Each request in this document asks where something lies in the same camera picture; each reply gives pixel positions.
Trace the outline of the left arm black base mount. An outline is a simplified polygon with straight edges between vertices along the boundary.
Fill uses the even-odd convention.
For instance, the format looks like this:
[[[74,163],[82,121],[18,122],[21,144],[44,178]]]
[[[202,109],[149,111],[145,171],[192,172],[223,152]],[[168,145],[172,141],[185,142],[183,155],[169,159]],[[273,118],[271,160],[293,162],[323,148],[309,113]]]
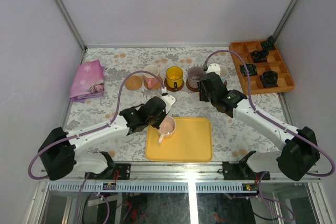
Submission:
[[[88,179],[95,180],[129,180],[131,173],[131,164],[115,163],[109,155],[104,156],[107,161],[107,168],[101,173],[95,174],[93,172],[86,172],[85,176]]]

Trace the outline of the purple mug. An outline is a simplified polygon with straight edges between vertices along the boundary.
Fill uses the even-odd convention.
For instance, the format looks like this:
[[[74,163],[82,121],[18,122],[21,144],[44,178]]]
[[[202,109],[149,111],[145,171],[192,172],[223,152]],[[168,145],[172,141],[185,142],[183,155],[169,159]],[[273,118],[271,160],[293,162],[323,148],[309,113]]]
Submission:
[[[189,85],[192,88],[198,88],[198,83],[201,77],[205,75],[205,71],[202,67],[195,66],[195,67],[191,67],[188,70],[187,75],[188,75],[187,80],[189,82]]]

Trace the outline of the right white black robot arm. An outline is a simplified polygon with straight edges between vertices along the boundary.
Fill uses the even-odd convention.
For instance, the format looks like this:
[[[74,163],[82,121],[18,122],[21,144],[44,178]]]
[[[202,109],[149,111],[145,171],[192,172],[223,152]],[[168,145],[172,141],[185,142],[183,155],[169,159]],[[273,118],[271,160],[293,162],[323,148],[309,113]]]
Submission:
[[[253,107],[245,94],[228,90],[214,72],[201,77],[199,88],[200,101],[209,102],[218,112],[244,122],[278,148],[276,152],[248,155],[239,166],[243,178],[251,179],[258,172],[282,172],[299,181],[320,159],[315,133],[309,127],[298,129]]]

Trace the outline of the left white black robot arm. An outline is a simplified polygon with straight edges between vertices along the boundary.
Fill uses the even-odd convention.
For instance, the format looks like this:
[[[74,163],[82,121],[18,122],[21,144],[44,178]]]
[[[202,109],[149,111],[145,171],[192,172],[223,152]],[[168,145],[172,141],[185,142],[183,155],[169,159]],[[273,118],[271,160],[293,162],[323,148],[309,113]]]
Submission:
[[[108,152],[91,152],[96,145],[118,137],[142,132],[148,126],[159,128],[175,103],[175,97],[153,97],[147,103],[122,110],[113,122],[106,122],[80,130],[65,132],[53,129],[38,150],[51,181],[71,172],[84,172],[89,179],[113,179],[116,164]]]

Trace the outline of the yellow glass cup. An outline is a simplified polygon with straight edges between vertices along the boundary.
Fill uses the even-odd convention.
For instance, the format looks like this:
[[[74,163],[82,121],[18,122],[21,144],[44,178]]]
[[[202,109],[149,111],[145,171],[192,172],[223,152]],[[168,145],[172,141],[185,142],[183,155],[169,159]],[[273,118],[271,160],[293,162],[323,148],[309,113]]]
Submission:
[[[172,88],[178,88],[183,81],[183,70],[180,67],[170,67],[166,71],[166,81]]]

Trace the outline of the light woven coaster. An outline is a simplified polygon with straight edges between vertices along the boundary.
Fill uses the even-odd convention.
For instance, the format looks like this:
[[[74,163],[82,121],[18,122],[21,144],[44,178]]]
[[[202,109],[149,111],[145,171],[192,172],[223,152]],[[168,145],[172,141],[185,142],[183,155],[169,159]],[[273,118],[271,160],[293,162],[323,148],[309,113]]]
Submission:
[[[143,81],[143,84],[144,84],[145,88],[148,89],[148,90],[158,90],[158,89],[161,89],[161,87],[162,87],[160,82],[158,82],[155,86],[152,86],[151,88],[148,87],[148,84],[145,80]]]
[[[142,87],[142,78],[137,75],[132,75],[125,82],[125,87],[131,91],[138,90],[139,88]]]

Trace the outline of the blue mug cream inside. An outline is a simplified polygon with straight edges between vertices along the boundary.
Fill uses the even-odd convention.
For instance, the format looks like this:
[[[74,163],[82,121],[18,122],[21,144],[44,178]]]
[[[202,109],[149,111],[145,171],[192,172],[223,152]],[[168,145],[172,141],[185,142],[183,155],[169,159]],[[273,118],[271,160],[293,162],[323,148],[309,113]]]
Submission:
[[[228,78],[228,69],[223,66],[223,65],[220,65],[220,74],[219,74],[220,78],[221,78],[221,81],[222,83],[225,83],[227,78]]]

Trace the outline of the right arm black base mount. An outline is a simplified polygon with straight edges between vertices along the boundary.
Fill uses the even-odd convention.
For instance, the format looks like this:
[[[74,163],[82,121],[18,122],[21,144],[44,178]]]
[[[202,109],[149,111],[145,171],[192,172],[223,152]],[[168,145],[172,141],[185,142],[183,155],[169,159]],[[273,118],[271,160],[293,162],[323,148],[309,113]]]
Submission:
[[[250,151],[239,162],[222,162],[222,167],[217,172],[223,175],[224,180],[253,180],[256,181],[262,175],[262,172],[254,172],[247,161],[256,151]]]

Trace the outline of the cream mug pink handle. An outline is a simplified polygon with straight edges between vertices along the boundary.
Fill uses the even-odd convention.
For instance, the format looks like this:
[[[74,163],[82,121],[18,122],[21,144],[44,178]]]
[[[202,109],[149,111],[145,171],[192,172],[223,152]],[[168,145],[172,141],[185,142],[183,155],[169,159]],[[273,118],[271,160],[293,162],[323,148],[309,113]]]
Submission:
[[[148,87],[155,86],[159,80],[160,71],[157,66],[148,65],[144,68],[144,80],[147,82]]]

